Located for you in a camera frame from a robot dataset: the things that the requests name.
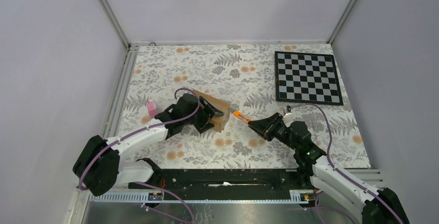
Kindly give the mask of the black white chessboard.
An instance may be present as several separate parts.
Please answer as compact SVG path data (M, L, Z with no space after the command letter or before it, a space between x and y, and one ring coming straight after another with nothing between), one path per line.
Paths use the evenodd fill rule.
M274 66L277 101L344 104L333 55L276 51Z

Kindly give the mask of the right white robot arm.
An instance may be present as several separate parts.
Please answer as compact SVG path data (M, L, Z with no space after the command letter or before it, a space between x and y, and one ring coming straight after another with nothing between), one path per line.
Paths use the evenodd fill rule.
M286 124L284 117L276 113L268 118L249 121L248 126L265 140L277 139L294 150L299 186L322 190L360 223L409 223L393 190L379 189L330 163L327 153L312 141L305 122Z

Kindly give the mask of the pink plastic bag package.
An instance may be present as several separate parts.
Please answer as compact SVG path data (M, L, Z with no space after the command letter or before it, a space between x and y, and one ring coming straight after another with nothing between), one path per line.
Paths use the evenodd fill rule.
M154 102L154 101L148 102L146 104L146 108L147 108L148 115L149 115L150 119L155 118L155 116L159 113L158 106L157 106L156 102Z

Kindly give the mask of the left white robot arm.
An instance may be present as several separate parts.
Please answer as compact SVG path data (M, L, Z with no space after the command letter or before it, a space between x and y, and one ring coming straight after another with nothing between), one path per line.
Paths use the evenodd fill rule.
M200 134L208 130L221 132L228 121L229 108L229 104L209 95L184 94L133 131L106 139L99 135L91 137L72 168L79 178L78 188L94 196L135 182L155 188L161 177L157 166L146 158L129 161L128 157L181 133L186 126L193 126Z

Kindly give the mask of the orange black utility knife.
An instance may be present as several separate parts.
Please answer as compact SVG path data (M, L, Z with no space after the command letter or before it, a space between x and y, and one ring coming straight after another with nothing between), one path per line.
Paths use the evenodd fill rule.
M248 124L250 121L253 121L253 119L251 117L249 117L246 114L243 114L242 112L229 108L229 112L235 116L236 118L238 118L239 120L241 120L242 122Z

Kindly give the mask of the brown cardboard express box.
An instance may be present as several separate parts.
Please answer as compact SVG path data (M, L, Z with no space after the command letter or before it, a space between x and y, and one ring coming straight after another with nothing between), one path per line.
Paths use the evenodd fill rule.
M194 93L199 98L203 113L209 119L210 129L221 133L230 117L230 104L197 90Z

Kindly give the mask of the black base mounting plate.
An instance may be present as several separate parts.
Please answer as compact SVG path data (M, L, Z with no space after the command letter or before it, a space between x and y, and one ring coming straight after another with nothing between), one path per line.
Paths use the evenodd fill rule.
M160 169L147 184L196 199L256 199L259 195L280 196L293 190L310 200L318 191L308 177L295 169Z

